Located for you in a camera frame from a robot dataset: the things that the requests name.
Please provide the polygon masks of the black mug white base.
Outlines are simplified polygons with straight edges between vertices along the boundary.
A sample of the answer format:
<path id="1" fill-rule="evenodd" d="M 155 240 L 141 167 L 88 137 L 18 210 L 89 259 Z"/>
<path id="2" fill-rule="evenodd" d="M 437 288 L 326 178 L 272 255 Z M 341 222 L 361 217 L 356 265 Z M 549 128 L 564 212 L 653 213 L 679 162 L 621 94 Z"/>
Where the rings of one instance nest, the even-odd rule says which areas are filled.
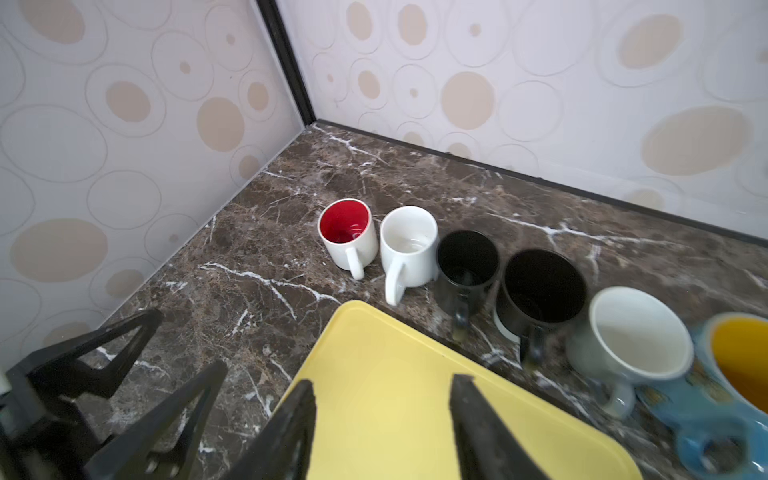
<path id="1" fill-rule="evenodd" d="M 544 249 L 513 254 L 500 277 L 493 321 L 518 345 L 523 367 L 544 363 L 547 340 L 584 316 L 588 284 L 563 255 Z"/>

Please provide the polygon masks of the yellow plastic tray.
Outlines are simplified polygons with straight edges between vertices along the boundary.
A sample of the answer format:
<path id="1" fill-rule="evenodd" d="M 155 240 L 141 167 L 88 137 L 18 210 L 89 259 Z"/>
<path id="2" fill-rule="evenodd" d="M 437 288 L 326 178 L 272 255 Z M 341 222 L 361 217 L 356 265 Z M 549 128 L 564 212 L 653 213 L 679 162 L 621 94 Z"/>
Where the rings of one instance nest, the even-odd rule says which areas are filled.
<path id="1" fill-rule="evenodd" d="M 336 309 L 298 371 L 317 406 L 312 479 L 456 479 L 452 378 L 468 374 L 553 479 L 637 479 L 606 434 L 362 301 Z"/>

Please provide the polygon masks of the small grey mug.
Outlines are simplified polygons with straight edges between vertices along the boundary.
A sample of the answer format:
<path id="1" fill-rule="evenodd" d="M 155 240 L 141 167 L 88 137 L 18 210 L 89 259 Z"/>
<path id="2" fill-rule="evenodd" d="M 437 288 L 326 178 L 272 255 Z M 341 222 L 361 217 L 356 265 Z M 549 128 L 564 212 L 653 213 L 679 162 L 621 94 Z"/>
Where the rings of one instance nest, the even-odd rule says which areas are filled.
<path id="1" fill-rule="evenodd" d="M 687 327 L 666 304 L 614 286 L 594 295 L 586 320 L 566 342 L 566 356 L 574 370 L 610 389 L 601 408 L 624 420 L 634 409 L 637 386 L 682 377 L 695 354 Z"/>

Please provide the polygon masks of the blue mug yellow inside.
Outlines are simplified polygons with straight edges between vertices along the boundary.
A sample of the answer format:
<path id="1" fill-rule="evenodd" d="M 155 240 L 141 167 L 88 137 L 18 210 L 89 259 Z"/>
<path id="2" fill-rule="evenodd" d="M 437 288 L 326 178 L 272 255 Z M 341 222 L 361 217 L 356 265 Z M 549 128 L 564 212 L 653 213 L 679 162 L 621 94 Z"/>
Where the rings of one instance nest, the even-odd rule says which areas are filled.
<path id="1" fill-rule="evenodd" d="M 718 314 L 692 333 L 695 358 L 682 377 L 637 390 L 639 400 L 675 436 L 682 466 L 698 479 L 767 477 L 767 320 Z M 743 447 L 732 468 L 716 472 L 708 447 Z"/>

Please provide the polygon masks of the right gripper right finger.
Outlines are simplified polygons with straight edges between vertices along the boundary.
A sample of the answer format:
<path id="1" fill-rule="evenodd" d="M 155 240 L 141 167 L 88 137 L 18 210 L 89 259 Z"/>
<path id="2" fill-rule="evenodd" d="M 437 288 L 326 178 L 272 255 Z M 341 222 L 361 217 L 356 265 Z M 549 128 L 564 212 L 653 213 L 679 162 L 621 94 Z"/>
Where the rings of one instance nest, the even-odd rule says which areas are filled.
<path id="1" fill-rule="evenodd" d="M 470 375 L 452 378 L 449 409 L 463 479 L 545 479 Z"/>

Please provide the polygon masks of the cream white mug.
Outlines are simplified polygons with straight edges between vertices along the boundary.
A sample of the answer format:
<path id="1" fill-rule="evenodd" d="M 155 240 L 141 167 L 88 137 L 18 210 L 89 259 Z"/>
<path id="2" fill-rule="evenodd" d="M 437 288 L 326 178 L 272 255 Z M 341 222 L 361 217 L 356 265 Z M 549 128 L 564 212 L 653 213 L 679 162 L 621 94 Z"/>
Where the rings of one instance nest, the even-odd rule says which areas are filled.
<path id="1" fill-rule="evenodd" d="M 370 208 L 353 198 L 337 200 L 322 211 L 317 230 L 335 265 L 363 280 L 378 253 Z"/>

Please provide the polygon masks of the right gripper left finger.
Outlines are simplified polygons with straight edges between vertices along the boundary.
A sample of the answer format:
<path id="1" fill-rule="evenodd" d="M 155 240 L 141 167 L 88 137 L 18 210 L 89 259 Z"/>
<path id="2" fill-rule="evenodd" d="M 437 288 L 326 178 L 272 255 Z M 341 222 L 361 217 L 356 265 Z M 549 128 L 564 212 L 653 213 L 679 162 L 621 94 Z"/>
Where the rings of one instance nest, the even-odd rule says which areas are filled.
<path id="1" fill-rule="evenodd" d="M 300 380 L 223 479 L 306 479 L 316 416 L 313 383 Z"/>

